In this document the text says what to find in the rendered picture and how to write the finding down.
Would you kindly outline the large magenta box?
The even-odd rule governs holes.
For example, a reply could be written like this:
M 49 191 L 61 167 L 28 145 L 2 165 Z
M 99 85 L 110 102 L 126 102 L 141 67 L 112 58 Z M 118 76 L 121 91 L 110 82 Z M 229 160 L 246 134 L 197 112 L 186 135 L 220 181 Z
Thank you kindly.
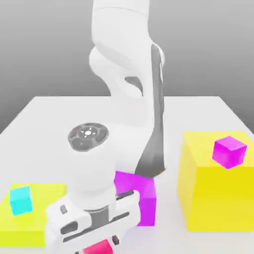
M 115 180 L 117 194 L 136 190 L 140 193 L 140 215 L 138 226 L 155 226 L 156 217 L 156 188 L 154 179 L 145 178 L 131 173 L 116 171 Z

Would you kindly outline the small magenta cube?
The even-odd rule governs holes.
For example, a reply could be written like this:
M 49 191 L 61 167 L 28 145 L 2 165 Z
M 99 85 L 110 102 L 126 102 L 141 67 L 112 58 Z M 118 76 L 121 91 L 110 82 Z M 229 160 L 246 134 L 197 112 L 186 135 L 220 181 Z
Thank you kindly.
M 231 169 L 243 164 L 247 147 L 232 136 L 218 139 L 214 142 L 212 159 L 225 169 Z

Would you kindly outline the large lime yellow box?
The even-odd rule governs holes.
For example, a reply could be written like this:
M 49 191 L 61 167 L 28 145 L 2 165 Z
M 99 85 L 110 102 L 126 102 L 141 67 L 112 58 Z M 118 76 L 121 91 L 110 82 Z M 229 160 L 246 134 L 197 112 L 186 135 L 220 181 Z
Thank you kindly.
M 30 186 L 33 211 L 13 216 L 9 192 L 0 203 L 0 247 L 44 247 L 46 207 L 66 195 L 65 184 L 13 184 L 10 188 Z

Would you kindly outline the small red cube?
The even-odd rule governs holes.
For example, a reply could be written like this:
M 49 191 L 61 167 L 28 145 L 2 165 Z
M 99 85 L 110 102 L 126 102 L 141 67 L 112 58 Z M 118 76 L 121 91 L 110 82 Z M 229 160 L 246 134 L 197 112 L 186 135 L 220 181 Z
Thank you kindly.
M 107 240 L 103 240 L 84 248 L 83 254 L 113 254 L 113 249 Z

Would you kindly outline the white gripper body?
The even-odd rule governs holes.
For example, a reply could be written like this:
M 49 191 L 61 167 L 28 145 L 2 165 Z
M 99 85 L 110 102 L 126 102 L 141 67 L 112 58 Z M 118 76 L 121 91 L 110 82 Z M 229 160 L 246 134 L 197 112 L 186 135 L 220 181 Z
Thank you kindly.
M 139 210 L 116 210 L 116 215 L 100 225 L 94 212 L 58 212 L 45 225 L 45 245 L 48 254 L 75 254 L 110 237 L 121 239 L 127 230 L 139 223 Z

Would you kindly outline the small cyan cube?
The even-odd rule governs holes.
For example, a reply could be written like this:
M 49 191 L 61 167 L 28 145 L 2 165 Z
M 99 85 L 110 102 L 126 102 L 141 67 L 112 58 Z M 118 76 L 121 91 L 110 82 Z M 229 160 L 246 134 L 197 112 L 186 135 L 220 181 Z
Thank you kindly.
M 22 215 L 33 211 L 33 200 L 30 186 L 11 189 L 9 204 L 13 216 Z

